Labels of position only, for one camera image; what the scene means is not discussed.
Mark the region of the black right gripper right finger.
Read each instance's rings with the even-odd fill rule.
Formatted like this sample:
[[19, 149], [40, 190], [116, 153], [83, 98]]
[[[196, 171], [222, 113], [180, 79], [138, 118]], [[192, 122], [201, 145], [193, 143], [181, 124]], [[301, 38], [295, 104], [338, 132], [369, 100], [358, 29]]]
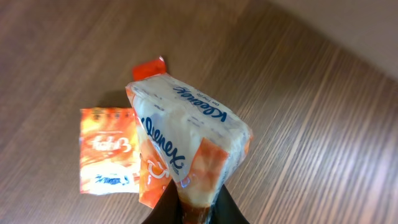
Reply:
[[218, 194], [211, 215], [211, 224], [249, 224], [225, 185]]

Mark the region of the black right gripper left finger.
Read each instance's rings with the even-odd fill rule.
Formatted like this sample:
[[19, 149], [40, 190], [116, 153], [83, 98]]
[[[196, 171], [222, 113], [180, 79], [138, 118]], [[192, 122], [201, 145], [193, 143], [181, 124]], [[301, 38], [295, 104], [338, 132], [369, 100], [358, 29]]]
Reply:
[[182, 224], [182, 208], [174, 181], [170, 181], [156, 206], [142, 224]]

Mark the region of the red chocolate wafer bar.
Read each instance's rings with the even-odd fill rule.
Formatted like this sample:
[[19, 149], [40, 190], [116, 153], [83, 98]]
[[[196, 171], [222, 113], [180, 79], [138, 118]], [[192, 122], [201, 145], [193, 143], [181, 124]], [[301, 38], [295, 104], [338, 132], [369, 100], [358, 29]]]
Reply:
[[134, 81], [139, 81], [166, 72], [167, 67], [165, 61], [163, 57], [159, 56], [155, 60], [135, 66], [132, 69], [132, 77]]

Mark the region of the small orange box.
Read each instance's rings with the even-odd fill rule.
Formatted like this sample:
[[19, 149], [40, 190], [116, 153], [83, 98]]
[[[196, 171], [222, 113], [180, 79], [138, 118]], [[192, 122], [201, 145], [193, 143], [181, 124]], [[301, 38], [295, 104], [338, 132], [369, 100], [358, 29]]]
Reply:
[[133, 109], [86, 108], [80, 113], [80, 192], [138, 193], [141, 159]]
[[249, 126], [210, 96], [158, 74], [127, 85], [141, 126], [175, 182], [183, 223], [209, 223], [222, 185], [246, 157]]

